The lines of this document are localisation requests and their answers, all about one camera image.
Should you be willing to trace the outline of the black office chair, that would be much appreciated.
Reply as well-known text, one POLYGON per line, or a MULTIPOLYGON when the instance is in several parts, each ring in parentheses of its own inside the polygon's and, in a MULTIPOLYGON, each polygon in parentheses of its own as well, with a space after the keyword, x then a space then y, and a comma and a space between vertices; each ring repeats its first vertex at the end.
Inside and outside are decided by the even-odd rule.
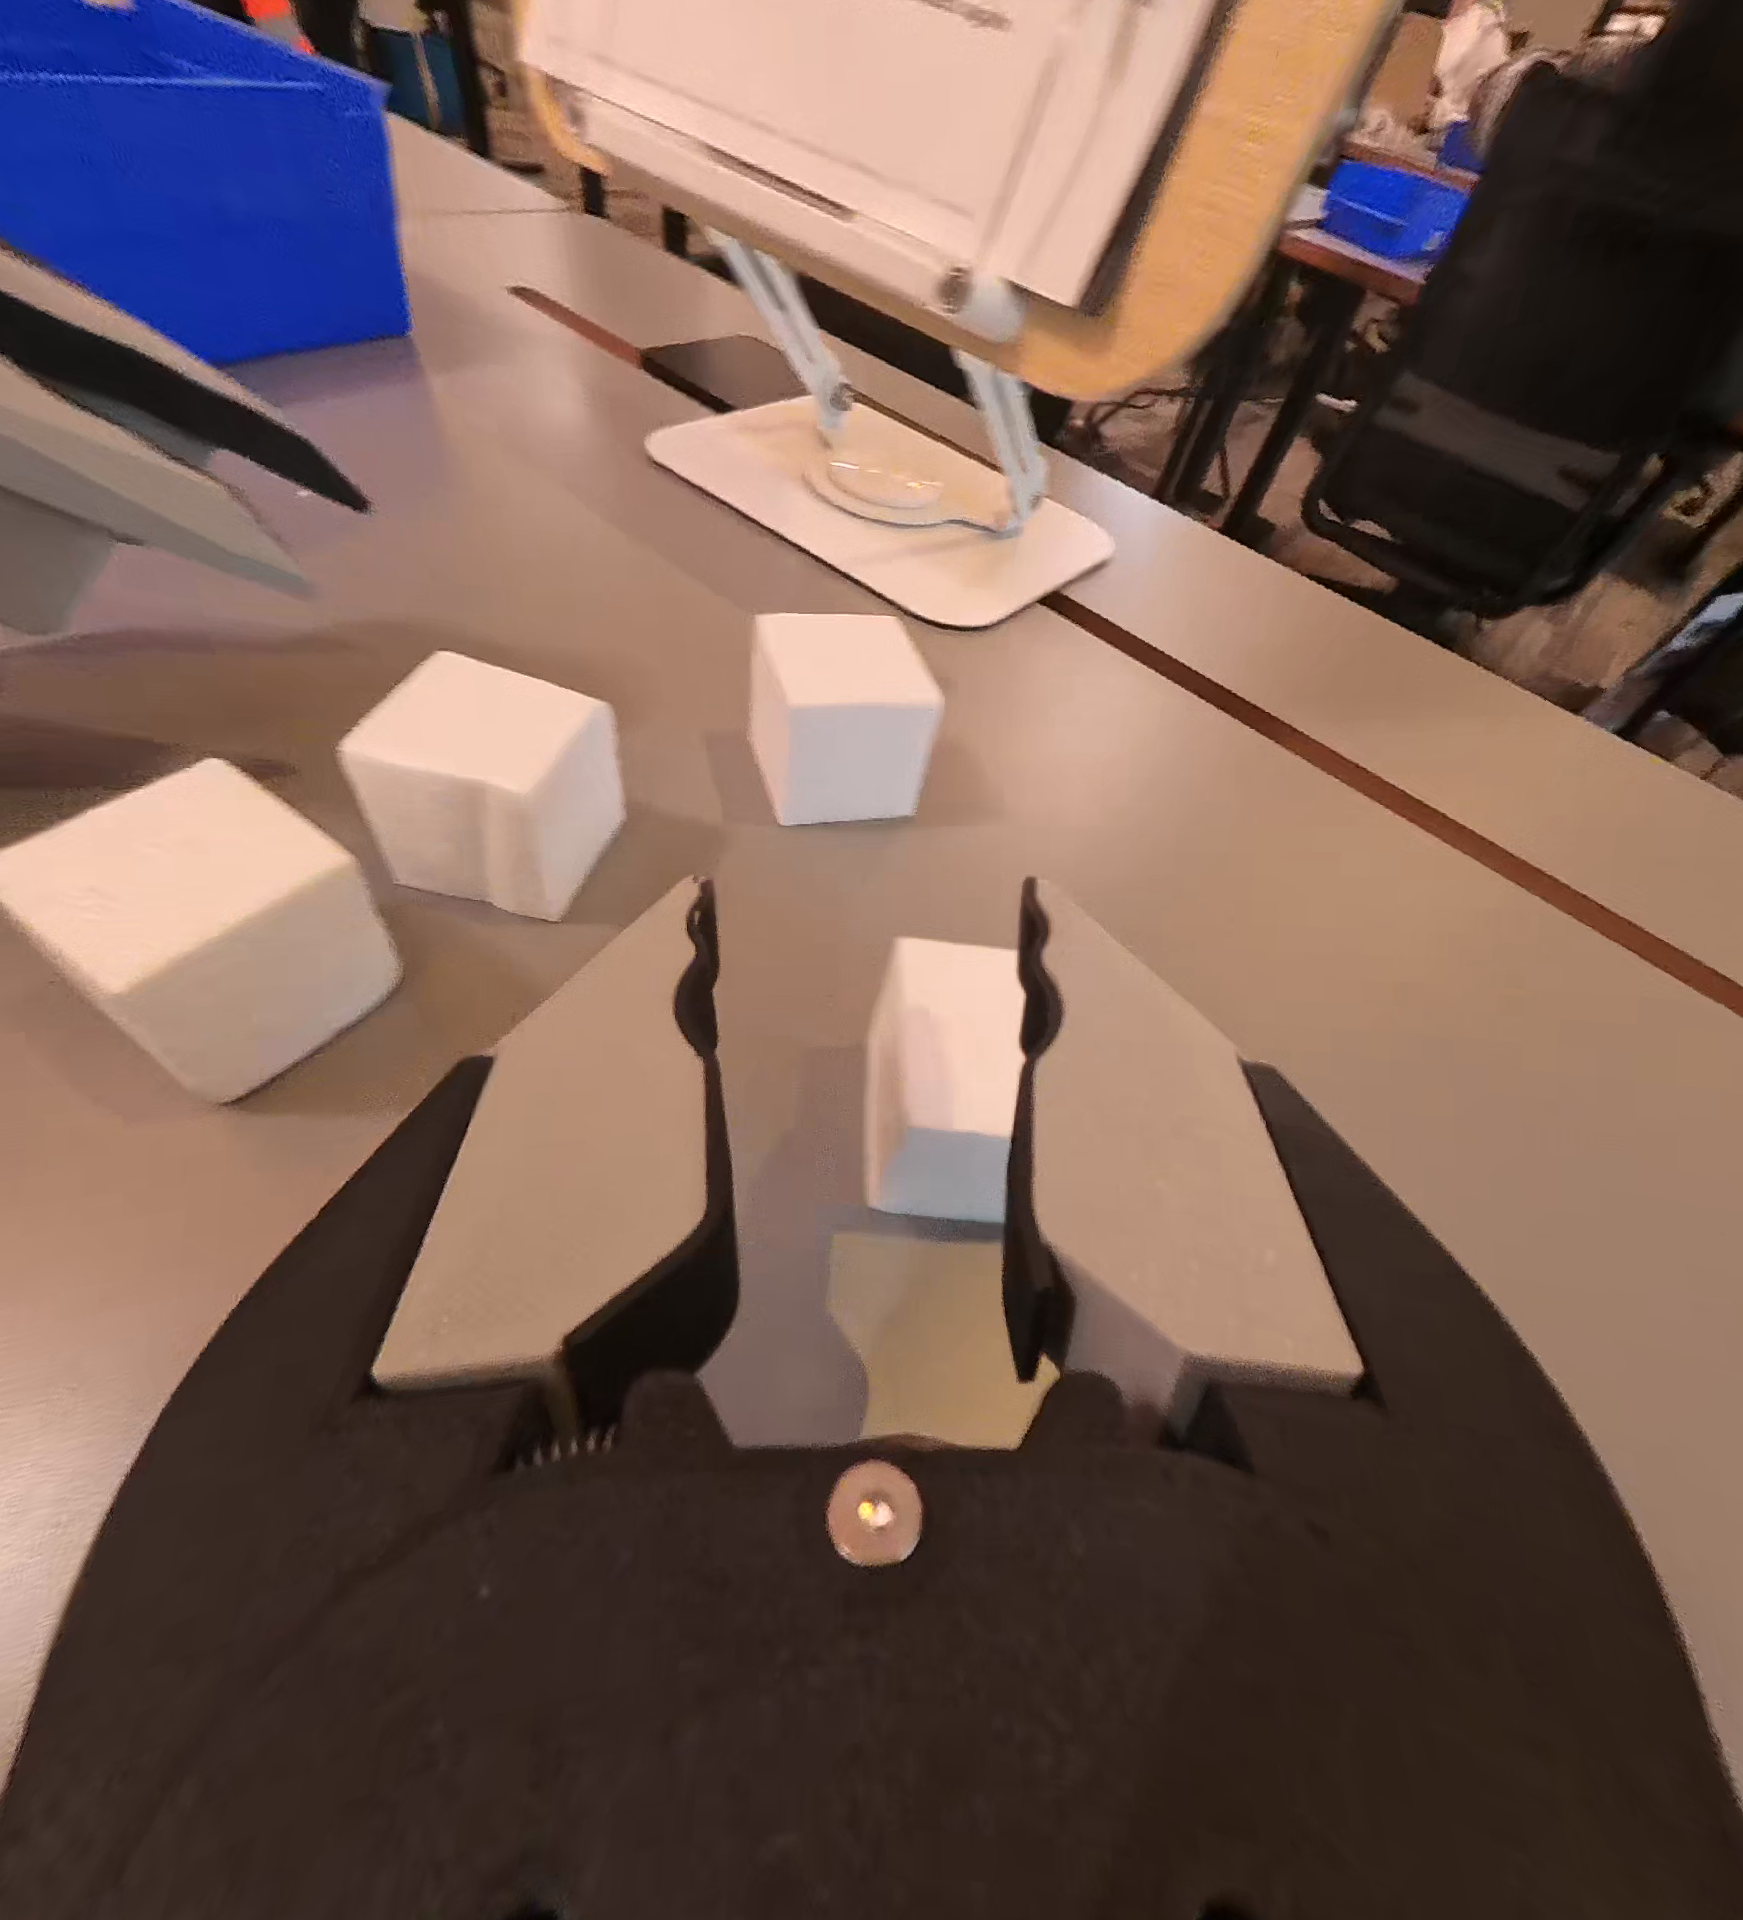
POLYGON ((1569 598, 1743 418, 1743 1, 1507 62, 1482 170, 1301 504, 1393 598, 1569 598))

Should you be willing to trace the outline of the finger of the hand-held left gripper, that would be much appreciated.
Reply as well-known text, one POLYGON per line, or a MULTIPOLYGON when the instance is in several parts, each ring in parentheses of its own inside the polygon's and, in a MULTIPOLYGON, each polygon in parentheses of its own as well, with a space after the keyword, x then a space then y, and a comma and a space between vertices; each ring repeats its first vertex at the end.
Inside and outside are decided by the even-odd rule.
POLYGON ((2 236, 0 359, 191 468, 230 452, 337 508, 371 509, 354 480, 266 401, 2 236))
POLYGON ((0 356, 0 625, 67 627, 121 546, 308 591, 299 566, 232 489, 0 356))

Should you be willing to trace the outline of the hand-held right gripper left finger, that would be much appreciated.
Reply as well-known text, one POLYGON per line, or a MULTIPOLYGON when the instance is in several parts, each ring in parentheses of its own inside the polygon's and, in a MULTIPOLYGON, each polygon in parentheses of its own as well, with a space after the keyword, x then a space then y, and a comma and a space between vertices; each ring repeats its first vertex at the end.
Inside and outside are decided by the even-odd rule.
POLYGON ((717 911, 691 876, 492 1049, 379 1386, 631 1386, 739 1308, 717 911))

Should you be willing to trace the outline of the blue plastic bin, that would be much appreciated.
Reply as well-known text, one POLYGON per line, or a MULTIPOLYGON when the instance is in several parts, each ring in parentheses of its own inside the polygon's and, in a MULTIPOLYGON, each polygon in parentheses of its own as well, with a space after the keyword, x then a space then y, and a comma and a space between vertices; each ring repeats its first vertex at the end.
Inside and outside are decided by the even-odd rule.
POLYGON ((202 5, 0 1, 0 238, 221 367, 402 338, 383 99, 202 5))

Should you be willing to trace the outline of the printed instruction sheet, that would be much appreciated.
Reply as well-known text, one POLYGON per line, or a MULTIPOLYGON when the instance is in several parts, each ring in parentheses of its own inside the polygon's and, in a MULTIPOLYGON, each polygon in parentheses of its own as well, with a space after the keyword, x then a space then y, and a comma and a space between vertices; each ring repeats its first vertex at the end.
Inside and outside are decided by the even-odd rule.
POLYGON ((530 3, 519 59, 579 133, 902 303, 969 281, 979 335, 1093 309, 1183 125, 1209 1, 530 3))

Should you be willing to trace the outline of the black phone on table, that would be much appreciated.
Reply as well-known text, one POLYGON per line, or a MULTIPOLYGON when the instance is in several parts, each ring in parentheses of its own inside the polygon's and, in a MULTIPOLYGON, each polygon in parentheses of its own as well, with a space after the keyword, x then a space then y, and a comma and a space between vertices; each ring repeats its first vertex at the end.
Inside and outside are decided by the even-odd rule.
POLYGON ((643 348, 639 364, 720 415, 806 397, 782 353, 742 333, 643 348))

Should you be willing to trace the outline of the white hard foam cube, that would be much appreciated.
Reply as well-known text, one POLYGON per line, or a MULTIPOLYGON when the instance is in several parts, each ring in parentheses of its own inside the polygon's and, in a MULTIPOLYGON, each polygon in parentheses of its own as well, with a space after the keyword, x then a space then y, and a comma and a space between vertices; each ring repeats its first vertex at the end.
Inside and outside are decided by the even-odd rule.
POLYGON ((559 920, 625 823, 614 708, 438 651, 337 742, 394 884, 559 920))
POLYGON ((865 1039, 862 1181, 873 1210, 1002 1224, 1023 1014, 1014 951, 894 941, 865 1039))
POLYGON ((943 707, 894 614, 752 620, 748 742, 784 828, 913 819, 943 707))
POLYGON ((305 1061, 402 979, 359 861, 221 758, 0 850, 0 911, 216 1106, 305 1061))

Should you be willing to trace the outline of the white wooden document stand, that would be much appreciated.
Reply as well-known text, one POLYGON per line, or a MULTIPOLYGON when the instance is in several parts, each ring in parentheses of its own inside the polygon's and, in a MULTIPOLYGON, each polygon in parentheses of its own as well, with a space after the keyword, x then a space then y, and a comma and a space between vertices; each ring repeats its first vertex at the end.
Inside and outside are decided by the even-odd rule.
POLYGON ((1114 537, 1050 499, 1030 394, 1122 397, 1222 328, 1398 12, 1211 3, 1218 32, 1107 298, 1089 310, 1030 298, 1002 342, 979 335, 969 281, 950 278, 940 303, 902 303, 608 161, 519 59, 549 143, 695 221, 806 393, 661 427, 649 457, 940 627, 992 627, 1103 566, 1114 537))

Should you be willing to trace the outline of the blue storage bin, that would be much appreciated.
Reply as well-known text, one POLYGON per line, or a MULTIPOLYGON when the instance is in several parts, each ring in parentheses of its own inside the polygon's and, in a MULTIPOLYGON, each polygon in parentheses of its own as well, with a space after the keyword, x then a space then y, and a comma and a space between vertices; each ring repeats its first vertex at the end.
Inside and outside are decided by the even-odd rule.
POLYGON ((1451 182, 1411 168, 1340 160, 1325 189, 1318 228, 1344 246, 1393 261, 1430 261, 1449 246, 1475 181, 1451 182))

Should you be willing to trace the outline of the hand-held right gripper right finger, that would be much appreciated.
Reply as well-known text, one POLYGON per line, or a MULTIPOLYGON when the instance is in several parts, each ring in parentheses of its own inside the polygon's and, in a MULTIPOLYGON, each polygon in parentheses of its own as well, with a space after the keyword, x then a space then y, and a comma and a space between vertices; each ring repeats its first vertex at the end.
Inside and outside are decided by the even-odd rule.
POLYGON ((1237 1047, 1034 876, 1017 973, 1002 1325, 1019 1380, 1103 1377, 1175 1436, 1211 1386, 1346 1398, 1364 1358, 1237 1047))

